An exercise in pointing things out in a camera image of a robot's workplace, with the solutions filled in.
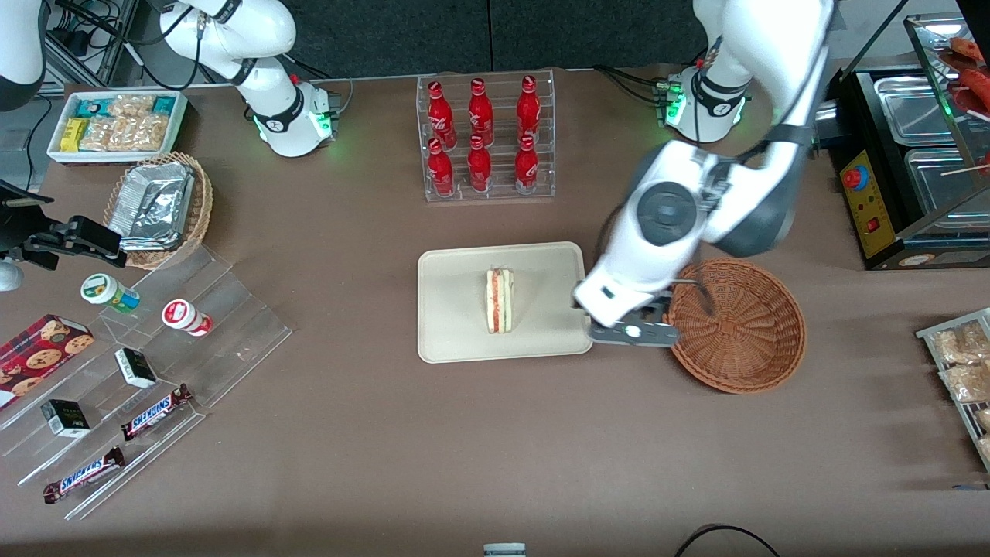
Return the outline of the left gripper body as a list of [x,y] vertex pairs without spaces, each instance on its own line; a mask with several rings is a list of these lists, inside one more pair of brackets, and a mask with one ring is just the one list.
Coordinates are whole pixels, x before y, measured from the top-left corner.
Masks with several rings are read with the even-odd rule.
[[612,327],[591,320],[588,336],[593,343],[671,349],[680,331],[664,321],[671,299],[655,299],[647,306],[626,314]]

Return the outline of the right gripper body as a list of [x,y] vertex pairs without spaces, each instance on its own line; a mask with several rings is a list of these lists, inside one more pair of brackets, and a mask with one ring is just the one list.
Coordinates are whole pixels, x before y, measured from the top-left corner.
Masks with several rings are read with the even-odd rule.
[[43,205],[53,198],[29,193],[1,180],[1,251],[3,258],[22,260],[22,249],[72,256],[63,235],[66,225],[48,218]]

